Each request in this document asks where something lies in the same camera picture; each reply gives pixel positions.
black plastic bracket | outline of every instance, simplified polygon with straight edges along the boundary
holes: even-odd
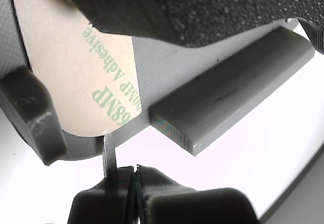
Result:
[[[0,107],[45,165],[67,153],[51,96],[27,67],[0,79]]]

metal pin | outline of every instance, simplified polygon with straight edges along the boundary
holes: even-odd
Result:
[[[102,149],[104,176],[112,175],[117,172],[116,151],[113,134],[105,135]]]

white background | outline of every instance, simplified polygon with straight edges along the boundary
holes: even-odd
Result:
[[[149,127],[117,148],[117,164],[156,167],[197,190],[236,188],[261,216],[323,143],[323,71],[316,53],[196,158]],[[74,196],[102,178],[101,157],[44,166],[0,111],[0,223],[66,223]]]

adhesive tape liner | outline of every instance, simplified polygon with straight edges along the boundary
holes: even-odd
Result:
[[[141,113],[132,37],[105,34],[66,0],[14,0],[35,76],[62,129],[108,134]]]

gray plastic bar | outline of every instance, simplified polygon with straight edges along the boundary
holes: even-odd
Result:
[[[309,41],[280,27],[153,105],[150,123],[196,156],[313,56]]]

